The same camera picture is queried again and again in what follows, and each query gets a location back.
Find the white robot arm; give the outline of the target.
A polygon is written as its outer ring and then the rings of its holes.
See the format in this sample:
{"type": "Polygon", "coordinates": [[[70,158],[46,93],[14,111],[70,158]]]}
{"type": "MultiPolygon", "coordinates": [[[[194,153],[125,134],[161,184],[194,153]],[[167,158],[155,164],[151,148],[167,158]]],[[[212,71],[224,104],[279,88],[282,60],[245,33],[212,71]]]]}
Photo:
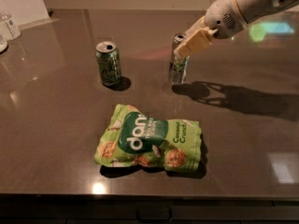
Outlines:
{"type": "Polygon", "coordinates": [[[299,0],[216,0],[185,33],[185,39],[174,49],[185,58],[208,48],[214,39],[226,39],[245,30],[261,17],[298,6],[299,0]]]}

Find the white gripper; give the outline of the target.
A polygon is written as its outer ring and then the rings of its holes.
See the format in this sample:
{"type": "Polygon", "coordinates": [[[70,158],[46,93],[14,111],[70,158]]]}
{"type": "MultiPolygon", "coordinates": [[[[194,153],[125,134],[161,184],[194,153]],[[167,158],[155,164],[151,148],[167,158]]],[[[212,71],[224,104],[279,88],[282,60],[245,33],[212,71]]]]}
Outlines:
{"type": "Polygon", "coordinates": [[[179,35],[174,55],[186,58],[208,48],[213,37],[230,38],[247,26],[236,0],[217,0],[206,11],[205,17],[201,17],[184,34],[179,35]]]}

